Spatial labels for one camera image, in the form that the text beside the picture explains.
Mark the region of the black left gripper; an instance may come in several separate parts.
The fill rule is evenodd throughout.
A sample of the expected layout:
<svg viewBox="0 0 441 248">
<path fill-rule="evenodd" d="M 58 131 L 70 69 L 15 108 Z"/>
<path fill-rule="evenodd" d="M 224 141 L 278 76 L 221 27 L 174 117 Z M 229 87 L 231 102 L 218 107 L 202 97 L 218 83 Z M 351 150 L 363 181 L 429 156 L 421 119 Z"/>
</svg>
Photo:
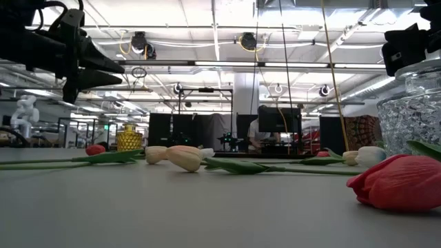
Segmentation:
<svg viewBox="0 0 441 248">
<path fill-rule="evenodd" d="M 82 11 L 68 10 L 53 32 L 32 32 L 23 25 L 15 25 L 10 17 L 1 17 L 0 59 L 23 64 L 29 70 L 53 72 L 59 79 L 65 77 L 63 101 L 74 103 L 79 91 L 122 82 L 119 77 L 101 72 L 124 73 L 125 68 L 101 53 L 90 37 L 81 40 L 81 66 L 93 70 L 79 68 Z"/>
</svg>

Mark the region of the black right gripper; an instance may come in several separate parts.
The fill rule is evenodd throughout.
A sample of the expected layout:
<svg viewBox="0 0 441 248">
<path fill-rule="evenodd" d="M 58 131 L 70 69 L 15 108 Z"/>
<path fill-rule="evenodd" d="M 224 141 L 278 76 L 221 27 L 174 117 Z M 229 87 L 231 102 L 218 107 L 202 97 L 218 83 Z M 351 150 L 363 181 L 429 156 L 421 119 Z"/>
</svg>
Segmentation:
<svg viewBox="0 0 441 248">
<path fill-rule="evenodd" d="M 429 21 L 430 28 L 421 30 L 417 23 L 405 30 L 391 30 L 384 34 L 386 43 L 382 55 L 388 76 L 408 65 L 427 58 L 426 53 L 441 49 L 441 0 L 424 0 L 427 6 L 419 10 L 420 16 Z"/>
</svg>

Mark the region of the clear glass vase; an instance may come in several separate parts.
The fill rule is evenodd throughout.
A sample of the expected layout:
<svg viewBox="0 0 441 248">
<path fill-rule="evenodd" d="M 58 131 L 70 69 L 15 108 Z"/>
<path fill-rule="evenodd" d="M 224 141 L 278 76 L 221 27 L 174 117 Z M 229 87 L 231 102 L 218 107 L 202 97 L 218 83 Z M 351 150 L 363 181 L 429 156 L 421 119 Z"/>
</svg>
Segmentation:
<svg viewBox="0 0 441 248">
<path fill-rule="evenodd" d="M 412 154 L 407 141 L 441 145 L 441 59 L 401 68 L 394 81 L 405 91 L 377 103 L 386 154 Z"/>
</svg>

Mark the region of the yellow glass vase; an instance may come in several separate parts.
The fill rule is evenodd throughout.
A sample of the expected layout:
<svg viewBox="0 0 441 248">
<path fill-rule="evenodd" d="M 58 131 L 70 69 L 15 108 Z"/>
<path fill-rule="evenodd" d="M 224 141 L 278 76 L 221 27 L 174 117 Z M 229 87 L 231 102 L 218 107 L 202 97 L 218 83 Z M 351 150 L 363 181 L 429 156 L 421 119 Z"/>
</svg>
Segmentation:
<svg viewBox="0 0 441 248">
<path fill-rule="evenodd" d="M 141 149 L 143 135 L 136 132 L 134 124 L 126 123 L 123 131 L 116 134 L 116 148 L 118 152 Z"/>
</svg>

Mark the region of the black partition panel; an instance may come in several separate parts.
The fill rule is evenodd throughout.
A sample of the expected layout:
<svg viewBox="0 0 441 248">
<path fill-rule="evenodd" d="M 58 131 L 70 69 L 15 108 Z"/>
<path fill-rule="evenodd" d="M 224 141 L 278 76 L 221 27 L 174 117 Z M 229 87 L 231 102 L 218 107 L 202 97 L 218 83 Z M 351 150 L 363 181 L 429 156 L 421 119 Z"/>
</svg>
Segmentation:
<svg viewBox="0 0 441 248">
<path fill-rule="evenodd" d="M 339 117 L 319 118 L 320 125 L 320 148 L 329 148 L 338 155 L 345 151 L 345 141 Z"/>
<path fill-rule="evenodd" d="M 193 116 L 189 114 L 150 114 L 148 146 L 195 146 Z"/>
</svg>

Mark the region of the red patterned tapestry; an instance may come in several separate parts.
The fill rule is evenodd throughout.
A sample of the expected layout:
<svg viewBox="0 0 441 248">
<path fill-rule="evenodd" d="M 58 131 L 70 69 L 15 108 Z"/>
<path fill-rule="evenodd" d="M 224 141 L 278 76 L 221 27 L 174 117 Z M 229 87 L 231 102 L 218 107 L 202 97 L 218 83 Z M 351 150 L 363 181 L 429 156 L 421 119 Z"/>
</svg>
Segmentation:
<svg viewBox="0 0 441 248">
<path fill-rule="evenodd" d="M 378 141 L 382 141 L 380 119 L 375 116 L 345 117 L 345 129 L 350 151 L 376 146 Z"/>
</svg>

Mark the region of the red storage bins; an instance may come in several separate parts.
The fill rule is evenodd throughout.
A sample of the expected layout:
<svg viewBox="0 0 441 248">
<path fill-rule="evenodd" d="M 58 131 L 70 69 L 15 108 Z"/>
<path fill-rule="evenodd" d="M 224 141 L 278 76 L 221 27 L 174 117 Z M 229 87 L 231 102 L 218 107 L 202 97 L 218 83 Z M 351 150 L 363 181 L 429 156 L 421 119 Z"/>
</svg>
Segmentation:
<svg viewBox="0 0 441 248">
<path fill-rule="evenodd" d="M 308 127 L 302 130 L 302 145 L 298 140 L 298 134 L 294 134 L 294 141 L 297 143 L 299 154 L 316 155 L 320 151 L 320 128 Z"/>
</svg>

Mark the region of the long ceiling light bar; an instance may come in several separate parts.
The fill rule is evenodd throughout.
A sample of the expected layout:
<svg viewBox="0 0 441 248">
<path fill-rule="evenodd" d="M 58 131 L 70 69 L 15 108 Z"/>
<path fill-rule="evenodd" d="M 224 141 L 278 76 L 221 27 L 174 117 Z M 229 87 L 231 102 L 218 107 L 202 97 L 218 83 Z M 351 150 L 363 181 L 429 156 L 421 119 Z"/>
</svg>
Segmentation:
<svg viewBox="0 0 441 248">
<path fill-rule="evenodd" d="M 282 62 L 242 62 L 242 61 L 116 61 L 119 65 L 148 66 L 202 66 L 202 67 L 270 67 L 270 68 L 330 68 L 330 63 L 282 63 Z"/>
</svg>

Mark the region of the black computer monitor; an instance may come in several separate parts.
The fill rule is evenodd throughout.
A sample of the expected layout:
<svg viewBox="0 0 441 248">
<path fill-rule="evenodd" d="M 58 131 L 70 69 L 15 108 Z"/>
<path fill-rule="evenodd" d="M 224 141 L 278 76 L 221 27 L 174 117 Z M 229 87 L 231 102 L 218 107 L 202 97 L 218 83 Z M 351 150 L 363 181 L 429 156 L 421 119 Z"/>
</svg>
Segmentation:
<svg viewBox="0 0 441 248">
<path fill-rule="evenodd" d="M 299 133 L 301 112 L 299 108 L 265 107 L 258 114 L 260 132 Z"/>
</svg>

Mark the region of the person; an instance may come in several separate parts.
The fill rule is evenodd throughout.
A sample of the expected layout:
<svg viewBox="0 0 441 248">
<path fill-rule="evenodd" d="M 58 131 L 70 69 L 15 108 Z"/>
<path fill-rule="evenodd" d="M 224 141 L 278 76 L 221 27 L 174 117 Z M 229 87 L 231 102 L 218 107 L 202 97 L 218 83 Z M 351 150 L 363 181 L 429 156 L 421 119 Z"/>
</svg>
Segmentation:
<svg viewBox="0 0 441 248">
<path fill-rule="evenodd" d="M 279 133 L 260 132 L 259 131 L 259 117 L 250 123 L 247 137 L 249 141 L 248 152 L 250 154 L 260 154 L 262 152 L 262 141 L 266 141 L 268 138 L 280 142 Z"/>
</svg>

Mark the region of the black metal frame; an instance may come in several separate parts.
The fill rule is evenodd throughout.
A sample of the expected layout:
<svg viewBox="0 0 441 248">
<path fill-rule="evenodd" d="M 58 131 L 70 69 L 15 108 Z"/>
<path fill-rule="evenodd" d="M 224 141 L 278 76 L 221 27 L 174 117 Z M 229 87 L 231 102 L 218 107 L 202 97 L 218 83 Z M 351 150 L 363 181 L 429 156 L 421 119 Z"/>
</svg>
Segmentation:
<svg viewBox="0 0 441 248">
<path fill-rule="evenodd" d="M 57 122 L 58 142 L 62 148 L 87 148 L 90 145 L 116 141 L 118 125 L 98 118 L 60 117 Z"/>
</svg>

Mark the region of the black background frame rig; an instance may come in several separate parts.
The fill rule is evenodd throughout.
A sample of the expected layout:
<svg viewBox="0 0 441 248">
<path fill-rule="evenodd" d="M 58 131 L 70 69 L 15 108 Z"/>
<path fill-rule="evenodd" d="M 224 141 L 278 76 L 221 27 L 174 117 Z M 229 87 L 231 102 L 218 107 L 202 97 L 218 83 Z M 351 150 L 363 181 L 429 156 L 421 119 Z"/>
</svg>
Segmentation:
<svg viewBox="0 0 441 248">
<path fill-rule="evenodd" d="M 189 103 L 190 100 L 186 100 L 186 98 L 188 96 L 190 96 L 193 93 L 193 89 L 189 89 L 189 88 L 182 88 L 183 93 L 181 95 L 178 95 L 178 114 L 176 116 L 174 116 L 173 119 L 173 125 L 177 124 L 178 118 L 181 115 L 181 107 L 182 107 L 182 102 L 186 102 Z M 229 128 L 229 132 L 225 133 L 225 138 L 227 137 L 226 141 L 222 141 L 220 138 L 219 141 L 221 143 L 221 145 L 223 146 L 223 151 L 224 152 L 232 152 L 234 151 L 234 148 L 231 145 L 231 140 L 232 140 L 232 134 L 233 134 L 233 130 L 234 130 L 234 125 L 233 125 L 233 121 L 234 121 L 234 100 L 233 100 L 233 93 L 234 91 L 232 89 L 220 89 L 220 88 L 212 88 L 212 87 L 200 87 L 196 89 L 198 92 L 200 93 L 214 93 L 214 92 L 219 92 L 220 93 L 220 97 L 226 99 L 227 101 L 229 101 L 230 103 L 230 128 Z M 186 135 L 182 133 L 181 129 L 178 128 L 176 129 L 175 126 L 173 126 L 173 130 L 172 130 L 172 136 L 175 138 L 175 141 L 184 141 L 184 144 L 188 143 L 188 139 L 186 138 Z"/>
</svg>

